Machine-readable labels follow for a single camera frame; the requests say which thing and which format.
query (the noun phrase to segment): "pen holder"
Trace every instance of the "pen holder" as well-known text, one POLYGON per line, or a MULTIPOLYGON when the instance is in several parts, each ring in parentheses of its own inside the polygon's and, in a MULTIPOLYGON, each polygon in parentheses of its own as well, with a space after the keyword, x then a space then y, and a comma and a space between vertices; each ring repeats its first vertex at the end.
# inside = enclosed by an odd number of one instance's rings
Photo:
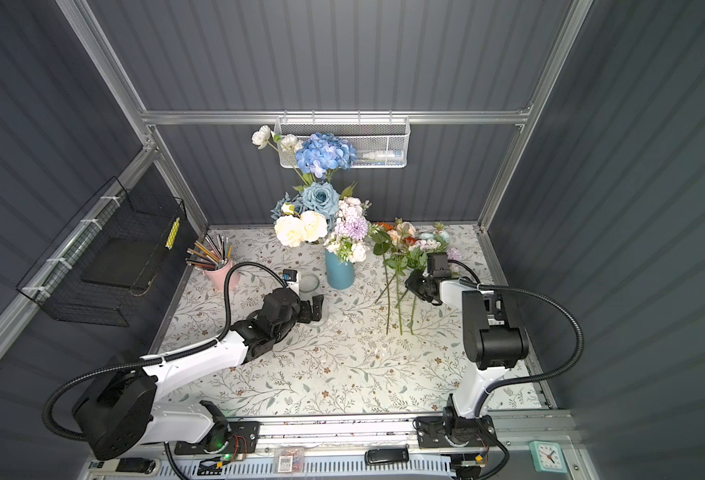
MULTIPOLYGON (((227 272, 229 272, 234 265, 235 262, 230 259, 218 270, 204 270, 204 274, 209 277, 209 280, 213 283, 214 290, 219 292, 224 290, 224 279, 227 277, 227 272)), ((235 288, 238 282, 240 282, 240 272, 235 272, 230 277, 230 290, 235 288)))

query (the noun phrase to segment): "wire mesh basket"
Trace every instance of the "wire mesh basket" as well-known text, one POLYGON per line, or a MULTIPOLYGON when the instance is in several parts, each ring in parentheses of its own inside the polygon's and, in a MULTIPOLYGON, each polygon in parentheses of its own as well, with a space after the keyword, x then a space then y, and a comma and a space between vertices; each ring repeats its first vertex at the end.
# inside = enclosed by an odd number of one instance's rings
MULTIPOLYGON (((278 118, 274 131, 281 136, 294 134, 302 142, 315 133, 333 134, 349 140, 357 149, 357 160, 352 168, 403 168, 411 125, 407 118, 381 124, 291 123, 286 118, 278 118)), ((296 167, 296 156, 292 151, 283 150, 280 144, 278 150, 281 167, 296 167)))
POLYGON ((182 200, 121 190, 92 219, 50 273, 17 290, 54 320, 128 326, 150 291, 184 220, 182 200))

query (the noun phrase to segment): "blue vase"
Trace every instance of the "blue vase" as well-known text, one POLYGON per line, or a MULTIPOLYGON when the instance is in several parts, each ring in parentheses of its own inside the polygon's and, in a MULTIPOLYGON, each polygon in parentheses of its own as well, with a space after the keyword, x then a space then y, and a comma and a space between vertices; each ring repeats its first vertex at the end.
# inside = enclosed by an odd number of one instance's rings
POLYGON ((339 257, 336 254, 323 249, 326 252, 326 277, 328 278, 328 285, 331 288, 337 290, 344 290, 352 285, 355 281, 355 269, 352 264, 347 262, 346 264, 339 261, 339 257))

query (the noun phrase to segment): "green clock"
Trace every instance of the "green clock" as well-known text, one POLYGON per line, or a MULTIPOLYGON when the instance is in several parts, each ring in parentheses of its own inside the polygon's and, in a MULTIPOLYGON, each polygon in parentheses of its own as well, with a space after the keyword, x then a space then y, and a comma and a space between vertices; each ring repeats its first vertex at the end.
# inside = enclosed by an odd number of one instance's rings
POLYGON ((528 444, 537 472, 568 473, 563 449, 555 442, 534 441, 528 444))

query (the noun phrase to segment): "table surface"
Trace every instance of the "table surface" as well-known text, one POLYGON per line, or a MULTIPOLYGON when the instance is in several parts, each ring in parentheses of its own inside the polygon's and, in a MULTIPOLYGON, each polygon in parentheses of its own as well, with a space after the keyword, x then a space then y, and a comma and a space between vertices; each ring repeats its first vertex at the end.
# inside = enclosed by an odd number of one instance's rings
MULTIPOLYGON (((451 246, 461 251, 464 263, 481 281, 492 283, 475 228, 447 226, 451 246)), ((355 283, 346 290, 333 290, 326 282, 322 245, 282 246, 272 228, 213 231, 230 238, 235 260, 260 262, 276 271, 290 267, 316 274, 326 295, 328 319, 319 326, 296 325, 258 360, 191 382, 169 394, 165 402, 207 399, 227 416, 426 412, 442 409, 459 385, 468 362, 460 312, 415 302, 408 293, 401 304, 401 332, 392 283, 387 333, 387 295, 375 302, 386 284, 381 257, 369 252, 365 262, 355 264, 355 283), (406 326, 412 310, 413 333, 406 326)), ((240 271, 240 284, 230 294, 233 322, 259 309, 263 296, 277 287, 264 271, 249 267, 240 271)), ((405 291, 402 281, 400 291, 405 291)), ((223 323, 222 293, 213 290, 202 271, 194 270, 160 351, 203 340, 223 323)), ((506 377, 528 374, 521 361, 506 377)), ((490 409, 541 408, 530 383, 493 392, 488 405, 490 409)))

